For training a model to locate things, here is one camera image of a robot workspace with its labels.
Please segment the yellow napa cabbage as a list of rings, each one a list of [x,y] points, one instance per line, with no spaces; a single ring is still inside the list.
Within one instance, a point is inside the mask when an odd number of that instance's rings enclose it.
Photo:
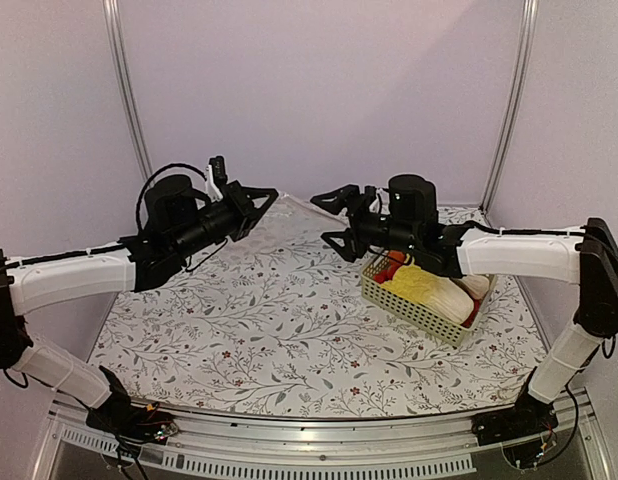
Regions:
[[[463,323],[474,311],[473,299],[461,287],[415,265],[401,266],[381,287],[456,324]]]

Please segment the clear zip top bag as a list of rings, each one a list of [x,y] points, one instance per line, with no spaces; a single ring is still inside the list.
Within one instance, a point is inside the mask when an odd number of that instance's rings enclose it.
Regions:
[[[300,224],[322,224],[329,218],[319,213],[307,202],[286,193],[281,194],[264,217],[268,226],[297,226]]]

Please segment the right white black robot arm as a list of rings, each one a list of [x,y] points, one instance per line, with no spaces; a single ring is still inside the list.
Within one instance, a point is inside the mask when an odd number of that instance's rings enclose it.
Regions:
[[[618,246],[607,223],[590,218],[563,229],[500,229],[475,221],[439,221],[435,185],[421,176],[392,177],[386,208],[375,207],[376,189],[346,185],[311,202],[349,225],[322,239],[348,262],[373,247],[397,250],[425,271],[445,278],[512,275],[575,284],[573,320],[528,376],[513,406],[479,414],[472,432],[481,446],[512,441],[557,427],[553,403],[588,366],[605,340],[618,334]]]

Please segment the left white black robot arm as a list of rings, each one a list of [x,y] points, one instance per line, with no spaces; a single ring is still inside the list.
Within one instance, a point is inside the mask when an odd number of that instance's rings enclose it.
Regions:
[[[189,176],[158,180],[141,194],[148,219],[136,234],[100,247],[8,259],[0,250],[0,370],[73,397],[89,427],[119,442],[163,444],[178,432],[174,417],[153,402],[133,405],[108,368],[93,367],[26,330],[27,314],[105,293],[140,293],[165,285],[189,258],[212,245],[247,237],[278,197],[271,188],[208,180],[196,189]]]

